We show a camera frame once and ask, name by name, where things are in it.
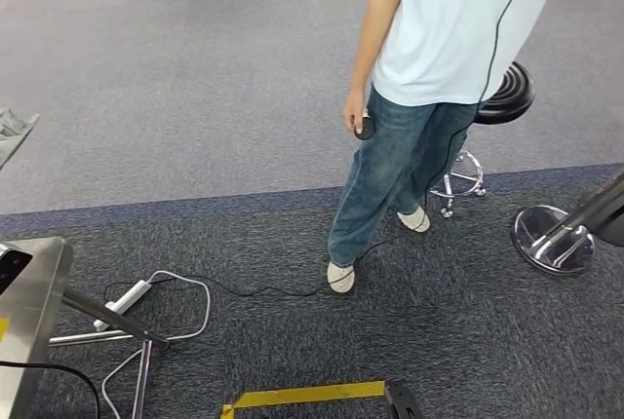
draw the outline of shoe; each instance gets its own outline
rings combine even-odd
[[[329,263],[327,267],[327,282],[335,292],[340,294],[349,292],[355,282],[355,271],[353,266],[340,268]]]
[[[401,214],[400,212],[397,214],[399,215],[399,219],[405,224],[406,227],[414,232],[425,232],[431,225],[429,217],[425,212],[425,209],[421,207],[418,207],[417,210],[409,215]]]

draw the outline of white cable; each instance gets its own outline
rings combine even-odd
[[[176,275],[175,273],[170,273],[168,271],[164,271],[164,270],[159,270],[159,271],[154,272],[153,275],[151,275],[150,277],[150,279],[147,280],[147,283],[148,284],[153,284],[154,282],[154,278],[156,276],[158,276],[158,275],[167,275],[167,276],[169,276],[169,277],[171,277],[171,278],[175,278],[175,279],[178,279],[178,280],[184,281],[186,283],[191,283],[191,284],[193,284],[193,285],[202,286],[204,289],[204,291],[206,293],[206,315],[204,317],[204,322],[202,324],[202,327],[200,327],[199,329],[198,329],[197,331],[195,331],[193,333],[180,334],[180,335],[178,335],[178,336],[170,336],[170,337],[167,338],[168,341],[179,341],[179,340],[181,340],[181,339],[194,338],[195,336],[199,336],[199,335],[202,334],[202,332],[204,332],[205,329],[206,329],[206,326],[209,324],[209,315],[211,312],[211,292],[209,290],[208,286],[206,286],[205,283],[202,283],[200,281],[190,280],[189,278],[184,278],[184,276]],[[119,412],[117,410],[117,408],[115,407],[115,405],[113,404],[113,401],[110,400],[110,398],[106,393],[106,384],[107,384],[107,382],[108,382],[109,380],[110,380],[113,376],[116,375],[119,370],[122,370],[122,368],[125,367],[130,361],[136,358],[137,356],[138,356],[141,352],[143,352],[143,350],[139,349],[138,351],[132,354],[129,358],[120,363],[115,370],[113,370],[108,376],[104,378],[103,381],[101,382],[101,394],[102,394],[102,396],[107,402],[107,404],[110,406],[110,409],[113,410],[113,414],[115,414],[116,419],[122,419],[122,416],[119,415]]]

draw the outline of yellow tape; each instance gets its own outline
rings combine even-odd
[[[221,411],[220,419],[234,419],[234,406],[232,404],[224,404]]]
[[[5,333],[7,332],[7,328],[9,327],[9,319],[0,319],[0,341],[2,341],[2,337],[5,336]]]
[[[348,383],[326,387],[306,387],[243,393],[234,403],[233,408],[382,397],[384,385],[384,382]]]

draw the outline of jeans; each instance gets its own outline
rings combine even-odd
[[[341,268],[364,252],[386,210],[417,210],[428,187],[450,170],[477,106],[406,107],[373,87],[367,108],[375,132],[355,153],[329,235],[332,261]]]

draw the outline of power strip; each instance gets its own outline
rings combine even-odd
[[[124,314],[128,309],[134,305],[137,301],[145,295],[146,292],[150,290],[151,287],[152,285],[148,284],[147,281],[140,280],[136,285],[132,286],[129,291],[122,295],[119,298],[119,300],[116,302],[107,302],[106,307],[118,314]],[[109,327],[107,323],[101,320],[94,321],[94,326],[96,328],[96,331],[104,331]]]

